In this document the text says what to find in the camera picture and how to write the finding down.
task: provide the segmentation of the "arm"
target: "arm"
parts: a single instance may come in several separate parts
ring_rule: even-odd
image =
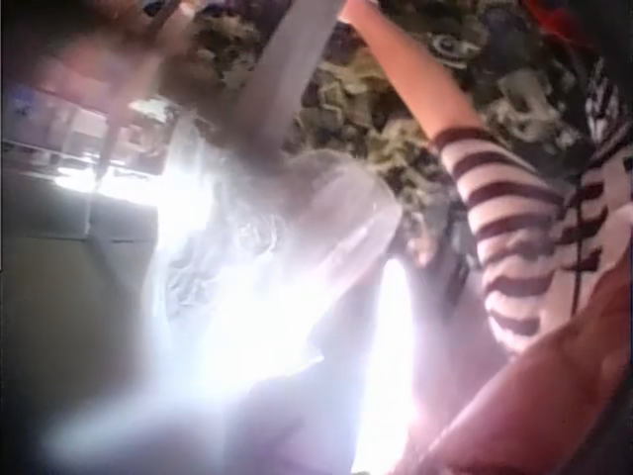
[[[556,261],[552,225],[562,198],[486,131],[450,73],[366,0],[342,12],[365,40],[457,184],[484,265],[497,339],[520,351],[543,334],[543,298]]]
[[[427,137],[454,127],[484,126],[444,66],[366,0],[342,13],[363,38]]]

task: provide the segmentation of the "camouflage fabric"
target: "camouflage fabric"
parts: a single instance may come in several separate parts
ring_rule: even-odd
[[[181,59],[178,67],[181,74],[195,78],[196,87],[204,90],[205,96],[215,94],[216,105],[218,101],[230,103],[289,3],[227,1],[208,9],[196,21],[193,42],[196,46]],[[389,0],[381,3],[391,18],[427,44],[455,73],[503,142],[511,147],[527,143],[532,146],[530,157],[540,160],[545,168],[560,163],[552,174],[561,174],[564,160],[553,161],[550,157],[576,145],[582,134],[561,120],[564,112],[561,108],[565,105],[550,96],[561,89],[567,93],[576,84],[575,76],[548,55],[538,32],[517,9],[516,2]],[[502,9],[500,16],[495,9]],[[491,22],[482,21],[486,18],[483,12],[493,12],[492,29]],[[489,51],[488,46],[495,22],[507,21],[503,18],[508,16],[507,12],[510,22],[522,22],[524,31],[510,25],[519,31],[507,39],[516,53],[506,51],[503,55],[504,51]],[[499,57],[504,59],[504,64],[497,66],[501,73],[491,70],[489,63],[493,60],[482,61],[486,57],[497,58],[497,62]],[[540,68],[534,57],[547,63],[547,67]],[[554,69],[554,73],[548,76],[547,68]],[[183,89],[182,81],[176,82]],[[512,104],[517,94],[539,96],[538,111],[518,113],[519,108]],[[190,102],[204,109],[200,101]],[[447,226],[465,219],[451,180],[426,149],[426,137],[371,53],[349,27],[336,28],[306,91],[303,106],[289,131],[287,151],[331,148],[366,163],[386,179],[404,204],[403,228],[410,242],[421,240],[421,247],[435,249],[433,242],[446,235]]]

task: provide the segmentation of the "red fabric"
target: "red fabric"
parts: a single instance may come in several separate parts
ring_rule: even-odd
[[[523,0],[523,4],[545,32],[576,46],[588,44],[578,24],[565,9],[544,8],[540,0]]]

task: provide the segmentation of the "striped shirt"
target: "striped shirt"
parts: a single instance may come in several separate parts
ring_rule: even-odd
[[[468,208],[493,333],[512,352],[582,310],[630,245],[630,115],[602,62],[588,90],[595,149],[567,196],[483,130],[452,129],[433,141]]]

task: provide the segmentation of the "person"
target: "person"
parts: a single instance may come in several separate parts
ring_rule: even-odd
[[[578,447],[630,364],[630,111],[595,66],[594,153],[567,196],[499,144],[450,73],[382,15],[348,0],[365,41],[456,182],[497,340],[517,356],[403,473],[545,473]]]

